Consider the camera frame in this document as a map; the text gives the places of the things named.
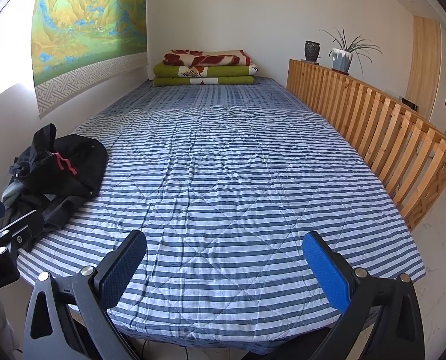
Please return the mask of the wooden slatted bed rail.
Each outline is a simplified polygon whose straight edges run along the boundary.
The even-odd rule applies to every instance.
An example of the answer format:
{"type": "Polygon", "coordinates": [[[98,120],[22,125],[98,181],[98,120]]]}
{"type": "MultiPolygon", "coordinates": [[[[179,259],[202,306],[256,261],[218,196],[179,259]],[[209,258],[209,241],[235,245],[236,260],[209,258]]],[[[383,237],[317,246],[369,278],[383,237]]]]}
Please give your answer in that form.
{"type": "Polygon", "coordinates": [[[389,94],[327,67],[291,60],[287,89],[359,153],[414,230],[446,188],[446,136],[389,94]]]}

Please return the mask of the potted spider plant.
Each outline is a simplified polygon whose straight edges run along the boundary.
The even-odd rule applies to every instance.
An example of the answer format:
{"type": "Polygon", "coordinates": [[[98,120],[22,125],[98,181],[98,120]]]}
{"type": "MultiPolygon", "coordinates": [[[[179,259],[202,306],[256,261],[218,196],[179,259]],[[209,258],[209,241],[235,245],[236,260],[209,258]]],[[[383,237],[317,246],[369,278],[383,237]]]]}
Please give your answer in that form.
{"type": "Polygon", "coordinates": [[[348,40],[346,38],[345,28],[336,29],[335,34],[332,34],[325,29],[321,29],[320,31],[327,34],[334,44],[334,47],[329,52],[329,57],[332,61],[332,69],[341,72],[342,74],[348,75],[353,59],[357,59],[360,65],[361,75],[364,77],[364,69],[361,59],[367,59],[371,63],[373,61],[370,56],[371,52],[376,52],[379,55],[382,55],[381,47],[368,38],[359,35],[348,40]]]}

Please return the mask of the light blue denim shirt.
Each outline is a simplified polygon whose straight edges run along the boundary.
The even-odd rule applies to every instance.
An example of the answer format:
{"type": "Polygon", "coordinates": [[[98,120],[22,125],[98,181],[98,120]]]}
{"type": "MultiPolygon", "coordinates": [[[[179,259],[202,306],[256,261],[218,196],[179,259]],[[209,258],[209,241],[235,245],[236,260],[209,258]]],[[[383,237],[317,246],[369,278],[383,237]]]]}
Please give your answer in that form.
{"type": "Polygon", "coordinates": [[[22,183],[17,180],[13,181],[13,183],[10,183],[4,190],[1,197],[1,203],[3,203],[6,208],[9,208],[19,197],[22,189],[24,189],[24,185],[22,183]]]}

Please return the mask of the wooden wardrobe panel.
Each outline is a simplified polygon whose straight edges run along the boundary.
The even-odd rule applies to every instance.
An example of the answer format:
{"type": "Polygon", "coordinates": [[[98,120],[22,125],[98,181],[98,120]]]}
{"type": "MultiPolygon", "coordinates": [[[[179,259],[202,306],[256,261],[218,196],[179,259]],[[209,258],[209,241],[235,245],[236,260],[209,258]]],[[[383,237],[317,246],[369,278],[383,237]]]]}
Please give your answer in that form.
{"type": "Polygon", "coordinates": [[[412,62],[406,99],[425,119],[430,114],[439,86],[442,57],[441,25],[434,19],[413,16],[412,62]]]}

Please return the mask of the dark ceramic pot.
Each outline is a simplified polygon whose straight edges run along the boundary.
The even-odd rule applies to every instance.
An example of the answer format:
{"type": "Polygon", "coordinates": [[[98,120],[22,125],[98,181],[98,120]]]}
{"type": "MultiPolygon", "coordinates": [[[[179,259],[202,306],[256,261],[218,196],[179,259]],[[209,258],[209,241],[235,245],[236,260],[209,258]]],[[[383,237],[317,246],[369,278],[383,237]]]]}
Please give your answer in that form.
{"type": "Polygon", "coordinates": [[[320,55],[320,44],[314,41],[305,41],[304,56],[306,61],[316,63],[320,55]]]}

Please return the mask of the green folded quilt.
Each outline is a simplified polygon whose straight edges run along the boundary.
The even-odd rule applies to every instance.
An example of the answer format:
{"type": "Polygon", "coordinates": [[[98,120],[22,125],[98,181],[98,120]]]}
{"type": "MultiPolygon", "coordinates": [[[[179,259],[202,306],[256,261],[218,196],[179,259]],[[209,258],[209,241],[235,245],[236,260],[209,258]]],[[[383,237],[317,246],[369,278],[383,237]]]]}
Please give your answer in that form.
{"type": "Polygon", "coordinates": [[[200,85],[252,85],[258,67],[215,66],[187,67],[159,63],[154,66],[153,85],[160,86],[200,86],[200,85]]]}

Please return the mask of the blue white striped quilt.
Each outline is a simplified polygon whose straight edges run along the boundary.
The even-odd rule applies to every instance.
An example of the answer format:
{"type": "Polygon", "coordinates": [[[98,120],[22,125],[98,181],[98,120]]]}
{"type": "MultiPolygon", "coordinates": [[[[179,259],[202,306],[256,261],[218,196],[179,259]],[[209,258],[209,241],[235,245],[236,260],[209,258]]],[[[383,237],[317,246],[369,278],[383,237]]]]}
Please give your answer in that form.
{"type": "Polygon", "coordinates": [[[147,252],[109,311],[130,336],[263,354],[334,323],[303,257],[310,231],[371,275],[425,274],[380,180],[274,80],[145,83],[76,133],[107,149],[100,193],[18,267],[30,283],[72,275],[140,230],[147,252]]]}

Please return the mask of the landscape painting wall scroll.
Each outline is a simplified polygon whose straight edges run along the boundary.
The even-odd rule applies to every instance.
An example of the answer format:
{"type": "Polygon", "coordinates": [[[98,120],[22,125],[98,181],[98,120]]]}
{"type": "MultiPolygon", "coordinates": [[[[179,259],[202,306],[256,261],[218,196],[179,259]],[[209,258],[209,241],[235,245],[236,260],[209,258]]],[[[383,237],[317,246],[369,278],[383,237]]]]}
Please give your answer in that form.
{"type": "Polygon", "coordinates": [[[41,116],[147,65],[146,0],[35,0],[34,90],[41,116]]]}

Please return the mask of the black pants with pink waistband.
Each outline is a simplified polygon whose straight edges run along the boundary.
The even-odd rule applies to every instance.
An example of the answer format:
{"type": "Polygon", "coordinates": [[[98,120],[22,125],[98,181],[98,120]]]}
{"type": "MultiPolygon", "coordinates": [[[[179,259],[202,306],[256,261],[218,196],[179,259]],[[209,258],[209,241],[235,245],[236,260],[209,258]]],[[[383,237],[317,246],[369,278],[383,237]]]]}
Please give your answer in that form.
{"type": "Polygon", "coordinates": [[[63,228],[80,207],[98,195],[108,157],[105,146],[96,139],[76,134],[58,138],[53,124],[40,128],[9,168],[9,184],[17,180],[24,189],[13,205],[5,207],[4,225],[36,210],[43,217],[43,231],[36,242],[63,228]]]}

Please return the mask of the red floral folded blanket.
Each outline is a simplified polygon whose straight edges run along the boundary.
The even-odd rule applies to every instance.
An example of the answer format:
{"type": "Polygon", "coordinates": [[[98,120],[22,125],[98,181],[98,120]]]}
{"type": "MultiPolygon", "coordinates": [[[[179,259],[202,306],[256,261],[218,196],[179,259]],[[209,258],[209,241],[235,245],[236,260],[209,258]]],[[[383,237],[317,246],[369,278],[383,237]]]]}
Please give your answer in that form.
{"type": "Polygon", "coordinates": [[[172,49],[165,54],[163,64],[186,67],[249,66],[251,57],[243,49],[217,52],[172,49]]]}

